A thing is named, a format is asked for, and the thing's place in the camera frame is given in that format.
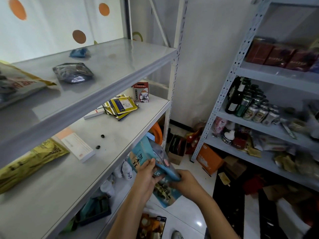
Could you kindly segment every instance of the orange box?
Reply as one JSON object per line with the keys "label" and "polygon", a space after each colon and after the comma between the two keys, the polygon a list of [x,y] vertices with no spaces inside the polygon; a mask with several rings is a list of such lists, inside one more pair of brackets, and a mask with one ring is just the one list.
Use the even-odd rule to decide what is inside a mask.
{"label": "orange box", "polygon": [[196,159],[210,175],[215,173],[224,163],[224,160],[205,143]]}

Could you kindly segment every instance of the hand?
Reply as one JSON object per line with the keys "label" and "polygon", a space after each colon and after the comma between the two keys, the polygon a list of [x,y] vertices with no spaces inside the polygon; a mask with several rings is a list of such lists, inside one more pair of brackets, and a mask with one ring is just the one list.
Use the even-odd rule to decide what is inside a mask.
{"label": "hand", "polygon": [[181,181],[171,182],[170,187],[177,189],[183,196],[193,202],[197,202],[198,198],[207,194],[203,187],[197,182],[194,176],[188,170],[177,169],[181,176]]}
{"label": "hand", "polygon": [[157,184],[157,182],[165,177],[165,174],[162,174],[154,178],[153,174],[156,171],[157,168],[155,167],[155,158],[145,161],[138,169],[132,191],[141,196],[141,203],[143,203],[143,206],[150,199],[154,190],[154,186]]}

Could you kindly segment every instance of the shelf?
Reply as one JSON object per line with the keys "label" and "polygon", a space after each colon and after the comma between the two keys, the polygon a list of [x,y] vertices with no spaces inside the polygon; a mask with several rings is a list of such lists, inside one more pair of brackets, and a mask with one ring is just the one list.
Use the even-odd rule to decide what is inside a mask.
{"label": "shelf", "polygon": [[207,136],[207,138],[204,141],[206,144],[211,145],[215,148],[218,148],[220,150],[223,150],[233,156],[239,157],[245,161],[248,161],[254,165],[257,165],[261,168],[264,168],[266,170],[269,170],[275,174],[278,174],[282,177],[285,177],[289,180],[292,180],[296,183],[299,183],[301,185],[304,185],[310,189],[314,189],[319,192],[319,181],[302,176],[297,173],[290,173],[288,171],[285,171],[283,169],[280,169],[277,167],[275,162],[272,160],[273,153],[269,151],[262,151],[262,158],[257,158],[250,156],[249,154],[239,151],[233,146],[226,145],[220,138],[213,137],[212,133],[210,132]]}
{"label": "shelf", "polygon": [[298,6],[319,6],[319,0],[273,0],[273,3]]}
{"label": "shelf", "polygon": [[86,238],[99,238],[101,234],[107,233],[106,227],[113,219],[114,215],[117,213],[120,205],[123,203],[127,194],[130,192],[132,185],[135,180],[135,175],[130,181],[126,181],[124,178],[117,178],[114,189],[116,196],[114,199],[111,199],[111,212],[112,214],[102,218],[98,221],[90,223],[83,227],[78,227],[74,232],[59,235],[56,239],[86,239]]}
{"label": "shelf", "polygon": [[[173,60],[176,50],[127,39],[88,47],[86,61],[69,51],[14,65],[44,80],[57,83],[0,110],[0,167],[74,123],[105,101]],[[59,82],[52,71],[66,62],[83,62],[95,74],[80,84]]]}
{"label": "shelf", "polygon": [[170,106],[170,101],[152,95],[149,101],[139,103],[139,109],[122,121],[103,114],[73,123],[70,128],[90,147],[101,148],[85,163],[73,154],[51,161],[0,195],[0,235],[6,239],[58,235]]}
{"label": "shelf", "polygon": [[253,121],[246,121],[245,119],[241,117],[237,117],[233,114],[228,114],[225,112],[225,103],[221,106],[219,112],[217,112],[217,116],[227,119],[229,121],[238,123],[240,125],[252,128],[254,130],[266,133],[268,135],[280,138],[282,140],[285,140],[287,142],[293,143],[300,145],[302,147],[308,148],[312,151],[319,152],[319,143],[316,141],[313,141],[310,137],[297,133],[295,132],[297,139],[293,139],[291,136],[288,135],[286,130],[282,127],[281,124],[279,125],[270,125],[270,126],[265,126],[261,123],[256,123]]}
{"label": "shelf", "polygon": [[319,74],[243,62],[236,75],[319,94]]}

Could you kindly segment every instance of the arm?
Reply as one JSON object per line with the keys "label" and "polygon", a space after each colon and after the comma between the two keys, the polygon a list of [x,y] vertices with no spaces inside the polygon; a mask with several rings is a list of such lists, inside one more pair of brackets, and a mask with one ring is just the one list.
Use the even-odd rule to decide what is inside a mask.
{"label": "arm", "polygon": [[216,239],[239,239],[214,199],[202,188],[188,170],[178,170],[180,182],[172,182],[170,186],[183,196],[193,201],[200,209],[209,233]]}
{"label": "arm", "polygon": [[165,175],[153,178],[155,159],[146,161],[138,170],[132,189],[117,213],[106,239],[135,239],[143,208],[150,199],[155,184]]}

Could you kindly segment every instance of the left hand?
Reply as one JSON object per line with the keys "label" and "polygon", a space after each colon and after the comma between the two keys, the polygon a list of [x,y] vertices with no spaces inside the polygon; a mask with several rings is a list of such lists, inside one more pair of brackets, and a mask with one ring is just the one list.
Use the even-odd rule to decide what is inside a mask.
{"label": "left hand", "polygon": [[150,199],[155,184],[165,177],[165,174],[162,174],[154,178],[153,174],[156,172],[156,170],[155,158],[145,161],[138,169],[138,173],[132,187],[132,192],[141,196],[141,203],[143,206]]}

